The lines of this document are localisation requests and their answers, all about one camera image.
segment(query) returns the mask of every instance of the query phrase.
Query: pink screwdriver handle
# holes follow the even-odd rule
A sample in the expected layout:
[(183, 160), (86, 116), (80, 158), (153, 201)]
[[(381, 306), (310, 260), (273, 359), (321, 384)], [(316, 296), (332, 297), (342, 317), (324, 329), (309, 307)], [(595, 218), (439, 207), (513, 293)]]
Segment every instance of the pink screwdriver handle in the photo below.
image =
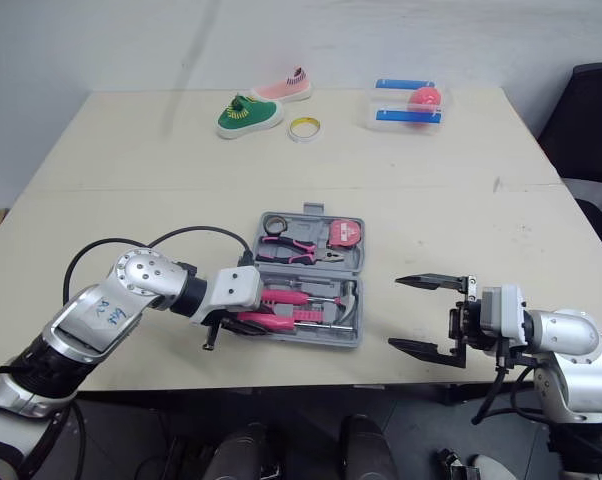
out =
[(237, 318), (242, 322), (255, 322), (270, 330), (294, 330), (294, 318), (272, 313), (239, 312)]
[(264, 302), (285, 303), (287, 305), (305, 305), (310, 295), (292, 290), (263, 290), (261, 300)]
[(320, 310), (298, 310), (292, 312), (295, 322), (323, 323), (323, 312)]

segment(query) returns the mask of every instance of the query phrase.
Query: gray plastic case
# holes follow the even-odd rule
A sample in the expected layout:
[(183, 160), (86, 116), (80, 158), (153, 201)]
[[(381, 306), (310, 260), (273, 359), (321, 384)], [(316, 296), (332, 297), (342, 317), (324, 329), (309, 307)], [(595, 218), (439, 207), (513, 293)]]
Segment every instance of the gray plastic case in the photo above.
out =
[[(329, 238), (330, 224), (334, 220), (352, 220), (361, 227), (361, 240), (351, 248), (334, 248), (344, 255), (342, 262), (317, 262), (314, 265), (281, 264), (256, 262), (255, 266), (261, 273), (264, 288), (302, 291), (316, 297), (341, 297), (344, 293), (345, 282), (354, 282), (356, 305), (345, 323), (340, 323), (342, 310), (333, 303), (322, 303), (323, 324), (351, 326), (352, 331), (334, 328), (297, 327), (290, 332), (272, 333), (263, 337), (270, 340), (287, 342), (313, 343), (335, 347), (354, 348), (361, 342), (363, 286), (359, 272), (363, 268), (365, 225), (360, 218), (326, 216), (323, 204), (305, 203), (303, 214), (265, 212), (259, 220), (259, 228), (254, 240), (254, 254), (288, 257), (298, 255), (298, 252), (285, 246), (260, 243), (263, 236), (270, 236), (263, 227), (264, 220), (271, 216), (281, 216), (287, 222), (287, 230), (281, 236), (292, 237), (295, 240), (310, 241), (319, 248), (325, 248)], [(277, 304), (274, 313), (277, 315), (292, 315), (293, 308), (307, 309), (310, 307), (293, 307), (292, 305)]]

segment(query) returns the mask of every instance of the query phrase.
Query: green shoe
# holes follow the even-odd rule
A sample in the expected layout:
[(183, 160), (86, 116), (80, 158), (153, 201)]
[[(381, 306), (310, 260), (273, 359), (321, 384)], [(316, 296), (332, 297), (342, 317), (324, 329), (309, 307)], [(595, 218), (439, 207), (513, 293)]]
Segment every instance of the green shoe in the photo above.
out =
[(277, 102), (259, 102), (237, 95), (217, 121), (217, 133), (223, 138), (237, 138), (255, 130), (266, 130), (283, 120), (283, 107)]

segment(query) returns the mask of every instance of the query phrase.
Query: plastic container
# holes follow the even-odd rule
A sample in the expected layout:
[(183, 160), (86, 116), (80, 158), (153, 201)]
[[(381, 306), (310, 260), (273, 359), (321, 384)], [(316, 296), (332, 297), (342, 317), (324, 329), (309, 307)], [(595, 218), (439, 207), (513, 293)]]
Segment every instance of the plastic container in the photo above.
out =
[(361, 239), (355, 245), (345, 247), (330, 247), (331, 250), (343, 255), (339, 262), (320, 262), (313, 265), (281, 264), (258, 261), (255, 266), (261, 273), (264, 289), (303, 292), (311, 297), (328, 299), (345, 299), (348, 289), (354, 294), (350, 314), (346, 315), (346, 306), (332, 302), (316, 301), (306, 305), (289, 305), (279, 303), (274, 305), (273, 313), (291, 316), (293, 309), (322, 312), (320, 327), (303, 326), (293, 330), (277, 331), (268, 335), (251, 337), (269, 340), (312, 343), (334, 347), (353, 348), (359, 345), (362, 335), (363, 286), (359, 273), (363, 268), (365, 226), (363, 220), (349, 217), (331, 217), (324, 215), (322, 204), (304, 204), (302, 214), (266, 212), (259, 220), (257, 236), (254, 240), (255, 257), (269, 255), (274, 257), (290, 257), (298, 255), (283, 245), (268, 244), (261, 241), (268, 235), (263, 227), (264, 220), (272, 216), (281, 216), (287, 222), (287, 230), (281, 237), (293, 238), (301, 242), (312, 242), (318, 248), (326, 248), (330, 235), (330, 227), (334, 221), (351, 220), (356, 222), (361, 230)]
[(368, 93), (366, 125), (372, 130), (432, 134), (444, 119), (448, 93), (429, 80), (379, 79)]

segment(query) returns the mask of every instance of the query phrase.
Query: hammer head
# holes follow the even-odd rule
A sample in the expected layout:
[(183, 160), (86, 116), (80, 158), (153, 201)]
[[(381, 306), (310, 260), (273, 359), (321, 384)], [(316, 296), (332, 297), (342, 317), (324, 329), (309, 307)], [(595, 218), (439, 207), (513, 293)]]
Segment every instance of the hammer head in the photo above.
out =
[(346, 321), (352, 315), (352, 312), (354, 312), (354, 307), (357, 304), (357, 294), (354, 291), (354, 286), (355, 283), (353, 281), (345, 282), (345, 293), (341, 297), (341, 305), (345, 308), (338, 323)]

